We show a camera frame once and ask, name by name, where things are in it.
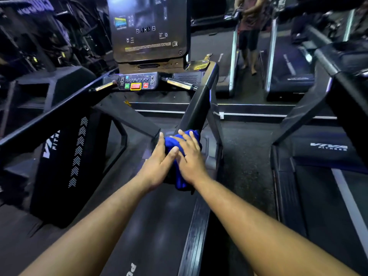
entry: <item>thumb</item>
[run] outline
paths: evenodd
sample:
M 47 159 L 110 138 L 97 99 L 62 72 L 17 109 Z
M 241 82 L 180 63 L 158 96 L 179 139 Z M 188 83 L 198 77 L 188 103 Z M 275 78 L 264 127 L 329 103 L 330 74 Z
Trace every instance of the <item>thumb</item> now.
M 172 164 L 173 164 L 176 156 L 178 155 L 178 153 L 179 153 L 179 147 L 177 147 L 177 146 L 173 147 L 170 150 L 168 155 L 161 162 L 161 167 L 162 167 L 163 171 L 168 172 L 168 170 L 172 166 Z

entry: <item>maroon shirt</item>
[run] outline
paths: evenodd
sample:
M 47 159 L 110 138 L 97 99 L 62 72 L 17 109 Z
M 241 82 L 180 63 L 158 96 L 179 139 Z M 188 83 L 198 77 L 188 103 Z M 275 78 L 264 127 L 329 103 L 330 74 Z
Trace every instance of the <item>maroon shirt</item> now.
M 242 4 L 242 11 L 254 7 L 258 0 L 244 0 Z M 261 29 L 263 23 L 264 7 L 258 13 L 253 13 L 244 16 L 239 25 L 239 31 L 251 31 Z

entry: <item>leg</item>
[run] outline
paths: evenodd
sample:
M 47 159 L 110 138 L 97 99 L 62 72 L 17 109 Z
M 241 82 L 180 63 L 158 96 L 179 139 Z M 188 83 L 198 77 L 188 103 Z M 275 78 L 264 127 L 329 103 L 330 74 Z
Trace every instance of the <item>leg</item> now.
M 241 31 L 239 33 L 239 49 L 241 50 L 241 55 L 244 59 L 244 65 L 241 69 L 245 69 L 248 66 L 248 31 Z
M 252 75 L 255 75 L 257 73 L 257 71 L 255 70 L 255 64 L 257 63 L 258 60 L 258 50 L 257 50 L 257 46 L 258 46 L 258 36 L 260 34 L 259 30 L 252 30 L 249 36 L 249 42 L 248 42 L 248 46 L 249 46 L 249 50 L 251 53 L 251 72 Z

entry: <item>black shorts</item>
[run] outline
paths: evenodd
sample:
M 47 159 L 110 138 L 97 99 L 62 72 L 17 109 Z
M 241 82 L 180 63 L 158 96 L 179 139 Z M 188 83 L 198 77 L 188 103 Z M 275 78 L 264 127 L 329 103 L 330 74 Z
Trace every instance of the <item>black shorts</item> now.
M 246 50 L 249 48 L 250 51 L 256 50 L 259 35 L 260 30 L 241 31 L 239 33 L 239 49 Z

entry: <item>right hand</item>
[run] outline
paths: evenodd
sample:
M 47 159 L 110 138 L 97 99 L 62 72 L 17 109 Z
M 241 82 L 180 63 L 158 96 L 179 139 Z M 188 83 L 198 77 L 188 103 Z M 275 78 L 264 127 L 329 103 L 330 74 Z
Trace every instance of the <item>right hand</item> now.
M 184 139 L 175 136 L 171 137 L 179 142 L 185 153 L 184 157 L 179 151 L 176 157 L 180 173 L 185 181 L 196 187 L 197 182 L 202 182 L 210 178 L 205 167 L 205 162 L 203 161 L 202 153 L 200 152 L 200 145 L 192 131 L 189 133 L 190 135 L 187 135 L 182 130 L 179 130 L 179 134 Z

